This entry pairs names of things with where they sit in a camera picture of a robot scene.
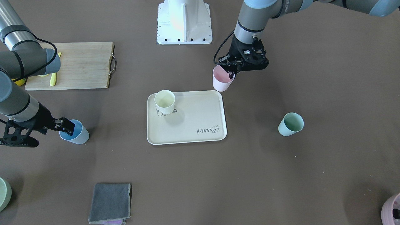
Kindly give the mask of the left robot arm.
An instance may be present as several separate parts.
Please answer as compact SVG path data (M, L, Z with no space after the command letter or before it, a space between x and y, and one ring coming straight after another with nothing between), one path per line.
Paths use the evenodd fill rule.
M232 38L224 57L214 56L214 64L220 65L233 79L242 71L263 70L269 65L261 36L270 19L299 12L313 3L312 0L245 0L241 6ZM323 0L345 9L385 17L399 9L398 0Z

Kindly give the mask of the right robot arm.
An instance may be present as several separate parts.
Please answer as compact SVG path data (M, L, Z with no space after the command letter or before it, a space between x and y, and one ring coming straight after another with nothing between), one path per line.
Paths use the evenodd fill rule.
M75 124L67 118L55 119L51 112L27 91L16 84L25 78L56 73L61 67L56 46L43 48L40 38L23 23L7 0L0 2L1 43L8 50L1 52L0 109L8 117L1 145L37 147L32 131L46 134L48 129L73 135Z

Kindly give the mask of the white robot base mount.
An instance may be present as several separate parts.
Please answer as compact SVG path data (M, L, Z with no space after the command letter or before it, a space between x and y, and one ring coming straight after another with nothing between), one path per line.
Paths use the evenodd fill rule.
M165 0L158 5L156 44L199 45L212 41L209 4L203 0Z

